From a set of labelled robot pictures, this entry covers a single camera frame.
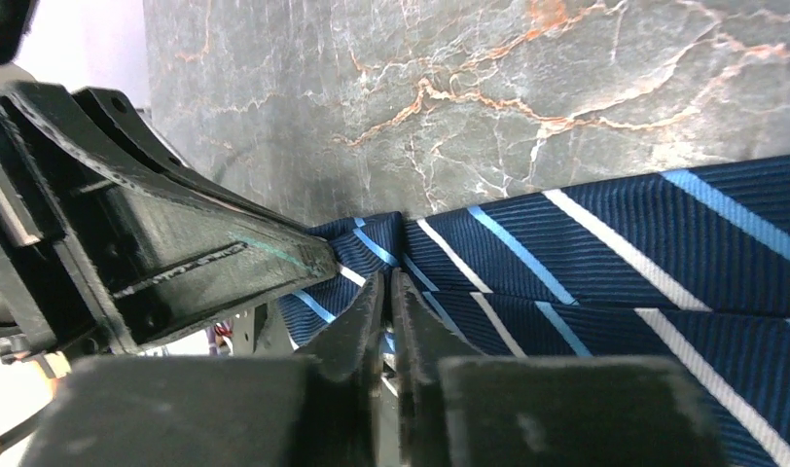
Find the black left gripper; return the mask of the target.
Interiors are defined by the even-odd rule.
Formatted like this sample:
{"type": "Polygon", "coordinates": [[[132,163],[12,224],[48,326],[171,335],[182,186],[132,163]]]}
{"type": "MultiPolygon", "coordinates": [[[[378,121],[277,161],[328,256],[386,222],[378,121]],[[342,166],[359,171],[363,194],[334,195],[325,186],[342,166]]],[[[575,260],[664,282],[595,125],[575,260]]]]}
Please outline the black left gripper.
{"type": "Polygon", "coordinates": [[[0,85],[0,338],[136,353],[337,275],[305,226],[186,166],[118,90],[0,85]]]}

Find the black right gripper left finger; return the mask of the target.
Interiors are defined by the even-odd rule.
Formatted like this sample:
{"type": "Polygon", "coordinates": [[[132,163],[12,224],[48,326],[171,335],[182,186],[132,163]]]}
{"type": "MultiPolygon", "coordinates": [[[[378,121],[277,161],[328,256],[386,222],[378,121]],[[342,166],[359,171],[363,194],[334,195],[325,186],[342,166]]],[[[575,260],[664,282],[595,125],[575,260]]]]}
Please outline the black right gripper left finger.
{"type": "Polygon", "coordinates": [[[338,318],[297,351],[307,357],[297,466],[375,466],[384,275],[373,273],[338,318]]]}

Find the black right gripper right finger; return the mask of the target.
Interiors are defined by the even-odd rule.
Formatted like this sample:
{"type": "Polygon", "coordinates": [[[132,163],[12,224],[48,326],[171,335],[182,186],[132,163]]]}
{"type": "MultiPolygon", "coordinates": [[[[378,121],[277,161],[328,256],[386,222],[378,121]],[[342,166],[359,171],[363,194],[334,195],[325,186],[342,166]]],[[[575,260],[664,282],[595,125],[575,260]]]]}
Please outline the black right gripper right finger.
{"type": "Polygon", "coordinates": [[[399,377],[401,460],[407,466],[449,466],[439,364],[447,357],[482,353],[434,314],[401,269],[392,272],[390,296],[399,377]]]}

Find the navy striped tie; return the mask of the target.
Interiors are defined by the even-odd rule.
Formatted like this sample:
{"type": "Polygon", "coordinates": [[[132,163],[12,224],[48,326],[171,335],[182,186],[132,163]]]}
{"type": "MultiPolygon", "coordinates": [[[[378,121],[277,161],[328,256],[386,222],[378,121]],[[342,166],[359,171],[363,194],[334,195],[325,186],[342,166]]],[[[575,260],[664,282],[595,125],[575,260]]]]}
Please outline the navy striped tie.
{"type": "Polygon", "coordinates": [[[488,354],[676,359],[703,388],[731,463],[790,466],[790,155],[311,232],[339,272],[279,300],[293,345],[370,275],[401,269],[488,354]]]}

